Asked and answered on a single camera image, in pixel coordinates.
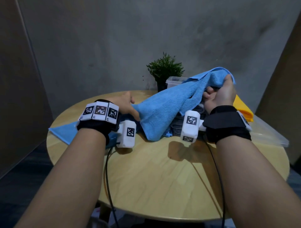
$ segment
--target left hand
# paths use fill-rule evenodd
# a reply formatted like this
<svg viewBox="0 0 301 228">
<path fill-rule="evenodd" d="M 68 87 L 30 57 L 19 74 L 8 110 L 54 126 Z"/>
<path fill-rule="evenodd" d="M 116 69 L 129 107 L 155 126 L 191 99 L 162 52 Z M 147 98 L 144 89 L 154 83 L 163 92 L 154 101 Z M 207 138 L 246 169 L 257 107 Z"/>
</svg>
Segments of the left hand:
<svg viewBox="0 0 301 228">
<path fill-rule="evenodd" d="M 131 114 L 135 120 L 140 121 L 139 113 L 131 105 L 135 103 L 130 91 L 125 92 L 119 97 L 111 97 L 107 99 L 119 107 L 122 114 Z"/>
</svg>

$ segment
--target potted plant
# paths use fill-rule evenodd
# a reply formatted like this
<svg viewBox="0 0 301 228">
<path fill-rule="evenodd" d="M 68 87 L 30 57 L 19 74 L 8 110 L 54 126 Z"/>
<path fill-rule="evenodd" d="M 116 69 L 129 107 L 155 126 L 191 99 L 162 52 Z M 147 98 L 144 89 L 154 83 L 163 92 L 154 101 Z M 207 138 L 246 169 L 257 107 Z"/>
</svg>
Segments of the potted plant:
<svg viewBox="0 0 301 228">
<path fill-rule="evenodd" d="M 170 76 L 181 77 L 184 72 L 182 63 L 175 63 L 175 56 L 171 57 L 164 52 L 163 58 L 155 60 L 146 66 L 157 82 L 158 92 L 167 89 L 166 80 Z"/>
</svg>

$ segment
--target gray wall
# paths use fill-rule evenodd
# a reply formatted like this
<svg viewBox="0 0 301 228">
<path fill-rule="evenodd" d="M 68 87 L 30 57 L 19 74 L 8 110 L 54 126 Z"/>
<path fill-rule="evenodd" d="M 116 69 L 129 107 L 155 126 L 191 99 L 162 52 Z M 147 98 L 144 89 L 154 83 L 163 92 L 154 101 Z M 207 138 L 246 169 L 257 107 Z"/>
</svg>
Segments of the gray wall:
<svg viewBox="0 0 301 228">
<path fill-rule="evenodd" d="M 155 89 L 146 64 L 230 70 L 255 111 L 301 9 L 296 0 L 19 0 L 53 116 L 99 94 Z"/>
</svg>

